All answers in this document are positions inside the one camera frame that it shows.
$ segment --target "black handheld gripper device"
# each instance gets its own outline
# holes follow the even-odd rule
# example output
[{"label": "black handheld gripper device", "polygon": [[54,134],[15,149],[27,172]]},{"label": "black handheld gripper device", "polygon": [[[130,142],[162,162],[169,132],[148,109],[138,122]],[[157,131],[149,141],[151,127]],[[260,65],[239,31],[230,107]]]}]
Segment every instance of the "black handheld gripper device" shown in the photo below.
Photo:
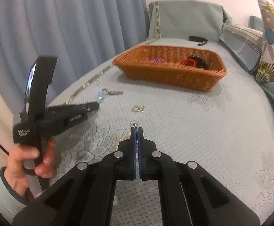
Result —
[{"label": "black handheld gripper device", "polygon": [[88,112],[98,110],[99,103],[80,105],[59,105],[45,108],[48,85],[58,58],[40,56],[30,69],[24,109],[20,113],[21,123],[13,127],[14,143],[34,146],[40,156],[34,160],[25,160],[24,171],[33,195],[37,195],[49,186],[49,180],[36,176],[34,168],[43,162],[41,137],[52,137],[81,123],[88,118]]}]

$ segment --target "curtain fold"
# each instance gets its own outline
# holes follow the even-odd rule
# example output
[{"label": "curtain fold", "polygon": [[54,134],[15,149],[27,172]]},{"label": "curtain fold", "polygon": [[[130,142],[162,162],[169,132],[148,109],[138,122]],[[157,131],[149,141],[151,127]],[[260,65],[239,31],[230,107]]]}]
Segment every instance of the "curtain fold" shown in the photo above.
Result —
[{"label": "curtain fold", "polygon": [[101,63],[146,40],[145,0],[0,0],[0,93],[23,109],[29,69],[38,55],[58,63],[50,103]]}]

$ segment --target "brown basket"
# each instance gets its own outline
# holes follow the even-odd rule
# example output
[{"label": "brown basket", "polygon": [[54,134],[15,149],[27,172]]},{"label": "brown basket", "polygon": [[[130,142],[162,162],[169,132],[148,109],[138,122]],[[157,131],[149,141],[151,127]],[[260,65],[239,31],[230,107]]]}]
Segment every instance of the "brown basket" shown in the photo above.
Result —
[{"label": "brown basket", "polygon": [[[197,54],[206,60],[208,70],[179,65],[184,59]],[[163,58],[163,63],[150,59]],[[136,46],[114,59],[126,77],[210,91],[227,70],[220,56],[209,50],[170,46]]]}]

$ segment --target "human hand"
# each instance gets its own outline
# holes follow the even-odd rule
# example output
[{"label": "human hand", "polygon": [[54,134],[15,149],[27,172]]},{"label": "human hand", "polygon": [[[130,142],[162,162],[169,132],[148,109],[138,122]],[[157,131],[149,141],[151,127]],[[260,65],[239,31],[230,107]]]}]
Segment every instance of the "human hand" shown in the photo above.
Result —
[{"label": "human hand", "polygon": [[[48,139],[48,147],[43,157],[43,163],[35,168],[35,173],[42,178],[51,178],[55,174],[55,140]],[[38,158],[40,152],[37,148],[17,145],[12,148],[8,156],[8,165],[4,171],[4,177],[11,188],[21,197],[29,187],[27,175],[23,170],[23,160]]]}]

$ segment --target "purple object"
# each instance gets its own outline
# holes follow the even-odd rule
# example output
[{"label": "purple object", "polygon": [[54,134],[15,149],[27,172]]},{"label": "purple object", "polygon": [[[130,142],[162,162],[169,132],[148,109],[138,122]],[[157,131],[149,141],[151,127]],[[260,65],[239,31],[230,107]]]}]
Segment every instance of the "purple object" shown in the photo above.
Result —
[{"label": "purple object", "polygon": [[151,63],[163,63],[165,60],[162,58],[154,58],[154,59],[150,59]]}]

